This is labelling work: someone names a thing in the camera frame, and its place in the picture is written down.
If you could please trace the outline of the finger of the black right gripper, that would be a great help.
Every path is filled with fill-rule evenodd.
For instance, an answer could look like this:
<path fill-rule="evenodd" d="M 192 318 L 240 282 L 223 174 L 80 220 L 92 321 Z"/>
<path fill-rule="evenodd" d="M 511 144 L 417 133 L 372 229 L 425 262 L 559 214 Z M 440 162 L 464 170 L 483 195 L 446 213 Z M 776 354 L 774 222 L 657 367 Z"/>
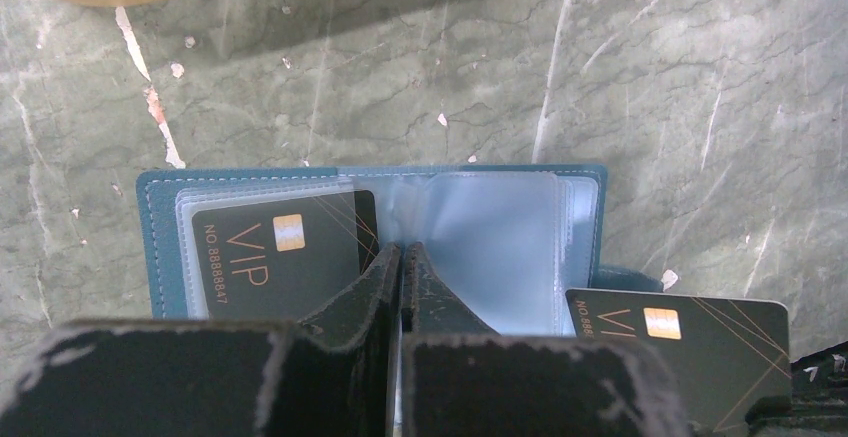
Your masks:
<path fill-rule="evenodd" d="M 751 436 L 845 436 L 847 343 L 793 362 L 790 403 L 761 406 L 746 420 Z"/>

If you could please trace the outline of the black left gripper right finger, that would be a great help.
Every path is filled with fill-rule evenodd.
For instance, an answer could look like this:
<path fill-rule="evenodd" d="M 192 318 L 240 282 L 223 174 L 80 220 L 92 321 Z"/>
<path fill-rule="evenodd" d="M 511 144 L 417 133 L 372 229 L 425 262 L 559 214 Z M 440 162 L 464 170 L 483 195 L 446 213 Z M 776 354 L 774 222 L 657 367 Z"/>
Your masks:
<path fill-rule="evenodd" d="M 641 342 L 501 335 L 405 252 L 406 436 L 688 436 L 676 378 Z"/>

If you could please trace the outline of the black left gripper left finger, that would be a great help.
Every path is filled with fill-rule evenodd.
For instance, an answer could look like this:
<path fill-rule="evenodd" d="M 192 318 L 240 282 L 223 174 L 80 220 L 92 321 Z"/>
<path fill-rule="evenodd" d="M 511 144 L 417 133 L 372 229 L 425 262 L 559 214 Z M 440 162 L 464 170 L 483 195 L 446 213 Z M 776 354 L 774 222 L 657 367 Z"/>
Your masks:
<path fill-rule="evenodd" d="M 5 436 L 383 436 L 400 248 L 298 320 L 76 320 L 1 402 Z"/>

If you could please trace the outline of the black VIP credit card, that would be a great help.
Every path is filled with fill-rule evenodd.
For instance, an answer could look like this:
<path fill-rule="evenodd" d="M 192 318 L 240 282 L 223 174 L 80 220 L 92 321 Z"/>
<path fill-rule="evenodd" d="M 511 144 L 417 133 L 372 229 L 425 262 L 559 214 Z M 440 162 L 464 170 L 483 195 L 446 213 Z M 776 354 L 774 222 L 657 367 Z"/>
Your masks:
<path fill-rule="evenodd" d="M 790 403 L 780 302 L 589 288 L 570 289 L 566 299 L 577 335 L 655 348 L 678 379 L 690 421 L 708 435 L 746 436 L 754 411 Z"/>
<path fill-rule="evenodd" d="M 189 314 L 300 319 L 380 251 L 375 197 L 340 186 L 197 202 L 183 212 Z"/>

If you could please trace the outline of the blue leather card holder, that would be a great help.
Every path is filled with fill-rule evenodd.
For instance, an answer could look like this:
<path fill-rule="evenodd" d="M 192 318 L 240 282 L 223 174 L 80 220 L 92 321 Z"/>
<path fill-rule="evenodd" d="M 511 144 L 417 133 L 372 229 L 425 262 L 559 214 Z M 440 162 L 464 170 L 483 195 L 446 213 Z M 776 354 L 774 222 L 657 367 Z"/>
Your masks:
<path fill-rule="evenodd" d="M 606 169 L 592 164 L 146 171 L 136 195 L 152 313 L 208 319 L 190 316 L 186 295 L 183 212 L 192 204 L 340 186 L 373 193 L 380 251 L 424 245 L 442 281 L 494 331 L 570 335 L 569 289 L 663 288 L 600 264 L 606 183 Z"/>

